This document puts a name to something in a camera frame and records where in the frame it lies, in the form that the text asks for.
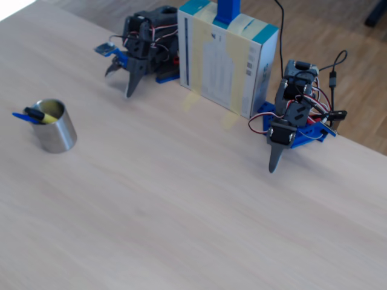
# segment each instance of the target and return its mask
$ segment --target blue pole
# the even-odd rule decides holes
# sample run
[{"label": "blue pole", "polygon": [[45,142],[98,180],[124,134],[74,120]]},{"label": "blue pole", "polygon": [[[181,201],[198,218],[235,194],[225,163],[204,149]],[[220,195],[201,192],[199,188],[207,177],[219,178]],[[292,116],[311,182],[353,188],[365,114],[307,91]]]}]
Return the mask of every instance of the blue pole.
[{"label": "blue pole", "polygon": [[241,12],[241,0],[218,0],[215,20],[229,25]]}]

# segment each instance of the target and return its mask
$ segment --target parquet floor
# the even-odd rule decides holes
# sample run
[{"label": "parquet floor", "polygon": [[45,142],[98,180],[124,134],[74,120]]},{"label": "parquet floor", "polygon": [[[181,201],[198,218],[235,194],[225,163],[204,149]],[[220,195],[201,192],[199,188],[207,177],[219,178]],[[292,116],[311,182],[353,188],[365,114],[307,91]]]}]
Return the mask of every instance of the parquet floor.
[{"label": "parquet floor", "polygon": [[[169,4],[179,7],[185,0],[41,0],[99,26],[120,33],[127,15]],[[376,28],[363,25],[377,0],[280,0],[285,8],[283,54],[288,59],[333,63],[338,52],[347,49],[348,59],[337,67],[335,90],[337,109],[348,118],[339,133],[387,155],[387,15]],[[241,11],[279,26],[281,11],[273,0],[241,0]],[[328,71],[320,75],[328,89]],[[270,81],[273,100],[280,81],[276,56]]]}]

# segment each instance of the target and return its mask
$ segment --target cardboard box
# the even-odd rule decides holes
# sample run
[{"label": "cardboard box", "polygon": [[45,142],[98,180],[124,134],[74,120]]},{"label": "cardboard box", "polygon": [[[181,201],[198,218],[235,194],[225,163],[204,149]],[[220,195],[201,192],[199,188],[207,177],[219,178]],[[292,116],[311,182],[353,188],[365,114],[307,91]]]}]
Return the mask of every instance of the cardboard box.
[{"label": "cardboard box", "polygon": [[266,100],[278,28],[244,14],[225,25],[216,13],[208,0],[179,9],[180,83],[250,118]]}]

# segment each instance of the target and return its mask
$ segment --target light wood tabletop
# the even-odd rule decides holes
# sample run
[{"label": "light wood tabletop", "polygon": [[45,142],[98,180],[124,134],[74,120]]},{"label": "light wood tabletop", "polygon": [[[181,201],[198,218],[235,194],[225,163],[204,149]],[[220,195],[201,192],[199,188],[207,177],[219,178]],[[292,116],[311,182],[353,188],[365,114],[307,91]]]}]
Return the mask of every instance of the light wood tabletop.
[{"label": "light wood tabletop", "polygon": [[[93,48],[110,32],[37,2],[0,22],[0,289],[387,288],[387,157],[338,136],[284,152]],[[58,98],[43,151],[11,113]]]}]

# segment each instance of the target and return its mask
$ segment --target pen holder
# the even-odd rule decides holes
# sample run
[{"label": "pen holder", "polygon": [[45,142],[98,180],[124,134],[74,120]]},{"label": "pen holder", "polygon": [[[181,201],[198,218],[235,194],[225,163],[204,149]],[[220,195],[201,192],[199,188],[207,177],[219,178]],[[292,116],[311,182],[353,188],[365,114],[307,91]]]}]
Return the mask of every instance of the pen holder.
[{"label": "pen holder", "polygon": [[66,106],[58,100],[41,100],[31,106],[58,120],[51,124],[32,124],[42,147],[50,153],[62,153],[73,148],[77,134],[67,113]]}]

